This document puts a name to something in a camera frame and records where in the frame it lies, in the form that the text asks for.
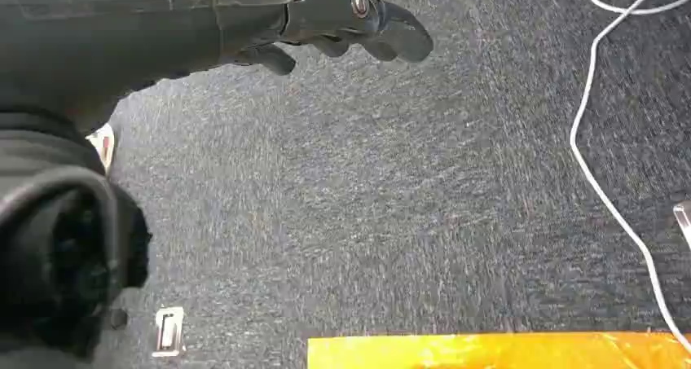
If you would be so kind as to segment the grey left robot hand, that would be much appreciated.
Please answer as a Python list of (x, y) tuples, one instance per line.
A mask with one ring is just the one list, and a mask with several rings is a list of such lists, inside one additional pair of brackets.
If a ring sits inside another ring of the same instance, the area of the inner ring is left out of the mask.
[(295, 67), (362, 46), (424, 60), (434, 42), (385, 0), (1, 0), (1, 365), (76, 368), (148, 277), (151, 234), (88, 141), (128, 95), (226, 64)]

